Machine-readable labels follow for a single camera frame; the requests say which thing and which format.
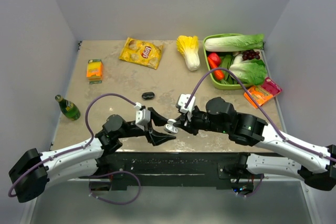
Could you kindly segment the black earbud charging case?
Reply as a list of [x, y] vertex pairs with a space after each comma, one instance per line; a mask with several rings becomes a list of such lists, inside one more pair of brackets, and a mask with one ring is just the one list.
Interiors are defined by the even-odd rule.
[[155, 94], [154, 92], [145, 92], [142, 93], [141, 97], [143, 100], [152, 100], [155, 98]]

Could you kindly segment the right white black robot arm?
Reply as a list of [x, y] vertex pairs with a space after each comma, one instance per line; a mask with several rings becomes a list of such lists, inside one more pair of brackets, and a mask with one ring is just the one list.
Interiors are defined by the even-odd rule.
[[228, 172], [239, 178], [248, 175], [273, 174], [296, 178], [323, 191], [335, 187], [335, 146], [312, 145], [282, 131], [276, 131], [265, 120], [239, 113], [220, 97], [209, 100], [206, 110], [195, 105], [195, 98], [181, 94], [176, 103], [180, 116], [173, 124], [193, 135], [200, 130], [227, 134], [236, 144], [255, 146], [276, 156], [245, 154]]

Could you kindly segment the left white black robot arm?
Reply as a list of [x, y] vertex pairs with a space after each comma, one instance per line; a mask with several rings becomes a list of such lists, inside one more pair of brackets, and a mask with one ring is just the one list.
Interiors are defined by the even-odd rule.
[[13, 185], [8, 195], [24, 203], [37, 198], [46, 188], [69, 179], [103, 178], [109, 165], [99, 159], [118, 150], [122, 146], [120, 139], [144, 136], [150, 144], [158, 146], [176, 138], [175, 122], [152, 108], [141, 109], [134, 121], [127, 122], [116, 114], [109, 116], [100, 132], [78, 144], [47, 152], [29, 149], [9, 171]]

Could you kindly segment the white earbud charging case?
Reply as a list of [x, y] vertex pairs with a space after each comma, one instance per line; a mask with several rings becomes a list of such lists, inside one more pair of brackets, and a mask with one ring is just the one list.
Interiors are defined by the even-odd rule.
[[168, 119], [167, 123], [164, 126], [164, 130], [171, 134], [177, 134], [178, 128], [174, 126], [174, 123], [176, 123], [176, 120], [174, 119]]

